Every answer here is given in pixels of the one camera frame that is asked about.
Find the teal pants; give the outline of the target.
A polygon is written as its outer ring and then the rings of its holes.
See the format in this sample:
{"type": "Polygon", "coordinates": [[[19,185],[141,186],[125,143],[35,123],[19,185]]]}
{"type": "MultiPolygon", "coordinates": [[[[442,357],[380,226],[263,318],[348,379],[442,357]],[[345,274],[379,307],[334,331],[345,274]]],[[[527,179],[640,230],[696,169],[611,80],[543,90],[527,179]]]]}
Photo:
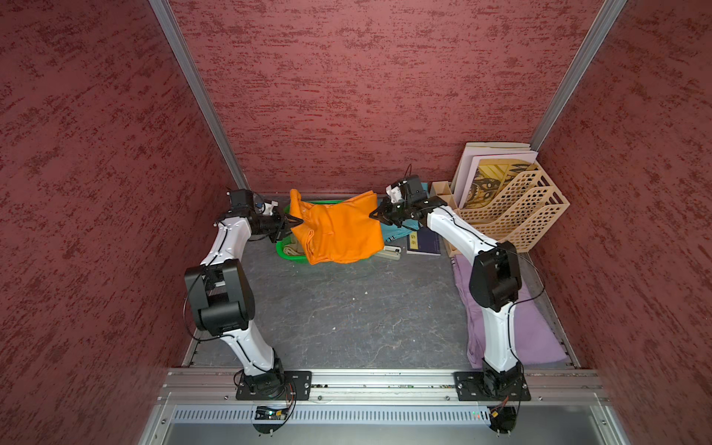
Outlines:
{"type": "MultiPolygon", "coordinates": [[[[383,200],[381,200],[379,206],[382,206],[382,207],[383,207],[383,200]]],[[[399,229],[401,229],[401,228],[403,228],[403,229],[408,228],[409,230],[412,230],[412,231],[417,231],[417,230],[420,228],[420,226],[421,226],[419,220],[412,220],[412,219],[409,219],[409,220],[389,220],[389,224],[385,224],[385,225],[386,225],[386,226],[395,226],[395,227],[397,227],[397,228],[399,228],[399,229]]]]}

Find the green plastic basket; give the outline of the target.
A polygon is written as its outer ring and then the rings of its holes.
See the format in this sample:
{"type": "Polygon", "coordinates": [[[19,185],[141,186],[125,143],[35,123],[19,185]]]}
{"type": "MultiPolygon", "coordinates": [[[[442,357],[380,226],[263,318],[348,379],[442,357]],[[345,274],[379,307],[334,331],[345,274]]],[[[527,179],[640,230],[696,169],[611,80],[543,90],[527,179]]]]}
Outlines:
{"type": "MultiPolygon", "coordinates": [[[[306,202],[314,205],[335,205],[343,201],[344,200],[312,200],[306,202]]],[[[287,204],[287,206],[284,208],[284,213],[287,216],[290,215],[290,204],[287,204]]],[[[276,243],[276,251],[278,255],[284,260],[309,264],[309,260],[304,252],[303,246],[300,241],[294,236],[294,234],[291,234],[287,238],[278,241],[276,243]]]]}

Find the orange pants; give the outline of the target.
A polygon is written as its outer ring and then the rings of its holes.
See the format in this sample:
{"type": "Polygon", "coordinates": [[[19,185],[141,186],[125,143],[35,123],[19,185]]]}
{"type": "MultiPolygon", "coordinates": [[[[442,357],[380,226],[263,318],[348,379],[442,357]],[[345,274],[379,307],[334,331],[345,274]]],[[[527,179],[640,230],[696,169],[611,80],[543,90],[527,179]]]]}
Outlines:
{"type": "Polygon", "coordinates": [[[370,217],[377,206],[373,191],[337,204],[313,204],[291,190],[289,214],[302,220],[292,233],[308,263],[357,263],[383,250],[381,224],[370,217]]]}

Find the khaki long pants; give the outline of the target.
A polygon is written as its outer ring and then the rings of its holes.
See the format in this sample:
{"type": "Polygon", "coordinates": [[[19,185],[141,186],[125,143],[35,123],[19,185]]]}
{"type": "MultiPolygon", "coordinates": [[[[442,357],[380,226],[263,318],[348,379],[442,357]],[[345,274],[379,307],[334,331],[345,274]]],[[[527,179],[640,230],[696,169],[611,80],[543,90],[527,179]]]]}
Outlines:
{"type": "Polygon", "coordinates": [[[292,242],[289,244],[285,244],[282,248],[282,251],[283,251],[283,254],[285,254],[289,258],[305,256],[305,252],[302,248],[302,245],[298,242],[292,242]]]}

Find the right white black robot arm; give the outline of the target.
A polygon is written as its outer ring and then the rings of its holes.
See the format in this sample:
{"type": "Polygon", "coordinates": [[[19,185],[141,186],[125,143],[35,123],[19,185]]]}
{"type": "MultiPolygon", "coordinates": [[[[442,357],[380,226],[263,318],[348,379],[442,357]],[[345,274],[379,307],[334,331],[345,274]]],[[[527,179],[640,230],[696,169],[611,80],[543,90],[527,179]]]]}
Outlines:
{"type": "Polygon", "coordinates": [[[417,221],[443,237],[469,261],[469,292],[482,309],[485,328],[485,393],[499,400],[521,387],[524,378],[515,351],[514,315],[522,278],[514,245],[484,235],[442,198],[430,198],[416,175],[389,185],[385,198],[370,217],[398,227],[407,220],[417,221]]]}

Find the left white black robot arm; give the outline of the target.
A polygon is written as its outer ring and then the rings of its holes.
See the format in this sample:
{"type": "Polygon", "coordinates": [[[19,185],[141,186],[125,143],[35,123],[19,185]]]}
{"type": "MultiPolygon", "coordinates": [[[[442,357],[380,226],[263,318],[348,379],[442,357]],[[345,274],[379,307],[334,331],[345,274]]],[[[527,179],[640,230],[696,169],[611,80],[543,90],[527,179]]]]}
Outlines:
{"type": "Polygon", "coordinates": [[[276,243],[290,234],[290,220],[275,201],[235,205],[216,224],[217,234],[200,265],[185,272],[187,302],[198,331],[225,343],[242,365],[237,384],[265,399],[296,398],[273,347],[255,322],[256,303],[242,259],[257,235],[276,243]]]}

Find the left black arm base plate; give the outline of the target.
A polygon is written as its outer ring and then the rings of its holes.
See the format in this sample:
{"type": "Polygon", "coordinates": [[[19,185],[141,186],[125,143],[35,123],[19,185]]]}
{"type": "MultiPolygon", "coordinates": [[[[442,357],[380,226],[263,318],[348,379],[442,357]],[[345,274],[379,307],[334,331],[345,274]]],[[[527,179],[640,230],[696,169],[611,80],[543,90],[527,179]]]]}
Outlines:
{"type": "Polygon", "coordinates": [[[241,376],[237,380],[238,401],[307,401],[310,398],[313,373],[284,371],[259,376],[241,376]]]}

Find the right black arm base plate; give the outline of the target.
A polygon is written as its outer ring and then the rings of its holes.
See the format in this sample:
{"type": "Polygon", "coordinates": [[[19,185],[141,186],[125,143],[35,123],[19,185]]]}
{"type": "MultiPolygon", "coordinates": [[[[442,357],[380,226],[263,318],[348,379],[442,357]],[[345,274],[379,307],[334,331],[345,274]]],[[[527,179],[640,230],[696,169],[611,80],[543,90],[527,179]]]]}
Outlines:
{"type": "Polygon", "coordinates": [[[521,372],[454,372],[454,388],[460,402],[530,402],[528,384],[521,372]]]}

